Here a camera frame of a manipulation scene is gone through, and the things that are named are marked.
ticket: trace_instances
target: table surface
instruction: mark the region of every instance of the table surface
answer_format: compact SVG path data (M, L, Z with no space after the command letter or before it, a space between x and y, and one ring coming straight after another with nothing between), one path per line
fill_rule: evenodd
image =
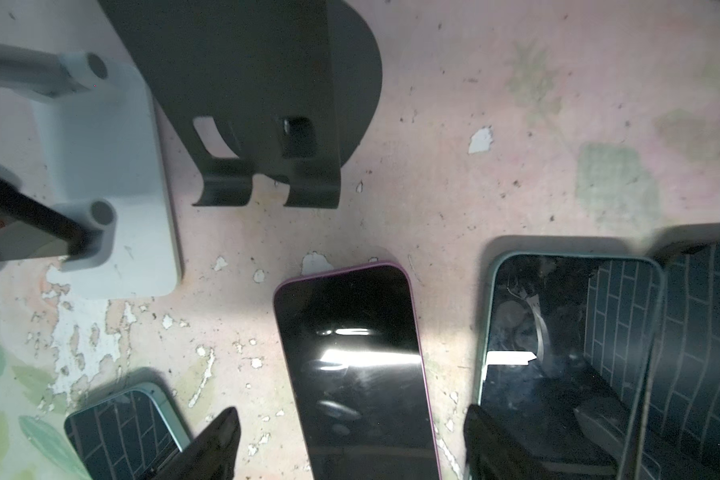
M192 206L199 173L158 109L179 287L91 302L52 284L55 260L0 272L0 478L75 478L52 448L65 413L149 375L192 434L238 408L236 478L310 478L272 294L305 264L372 257L411 275L443 478L461 478L492 258L640 254L667 227L720 223L720 2L350 4L384 82L337 210L287 209L287 186L261 176L248 206ZM130 61L94 0L0 0L0 42ZM483 127L490 150L468 154ZM10 91L0 163L52 203L29 103ZM44 422L42 441L20 418Z

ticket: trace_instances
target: phone screen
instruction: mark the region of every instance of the phone screen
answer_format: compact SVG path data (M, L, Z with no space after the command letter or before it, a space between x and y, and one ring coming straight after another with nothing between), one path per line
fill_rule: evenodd
M316 480L437 480L408 278L393 264L291 280L275 315Z

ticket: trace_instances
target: silver tube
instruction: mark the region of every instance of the silver tube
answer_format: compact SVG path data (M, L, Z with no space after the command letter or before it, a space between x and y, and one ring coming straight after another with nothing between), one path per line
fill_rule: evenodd
M49 97L85 90L57 55L0 44L0 87L31 90Z

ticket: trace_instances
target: white stand base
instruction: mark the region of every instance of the white stand base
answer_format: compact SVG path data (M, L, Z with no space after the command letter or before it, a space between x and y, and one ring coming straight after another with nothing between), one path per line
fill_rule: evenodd
M59 205L85 226L105 200L114 221L98 253L61 271L91 299L162 296L180 280L179 257L151 93L135 67L103 58L108 77L89 74L84 57L65 56L90 91L56 99L31 96L48 174Z

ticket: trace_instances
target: pink smartphone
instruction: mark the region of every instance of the pink smartphone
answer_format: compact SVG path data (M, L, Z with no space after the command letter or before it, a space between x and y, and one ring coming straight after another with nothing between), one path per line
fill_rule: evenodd
M275 316L316 480L438 480L408 277L376 263L281 284Z

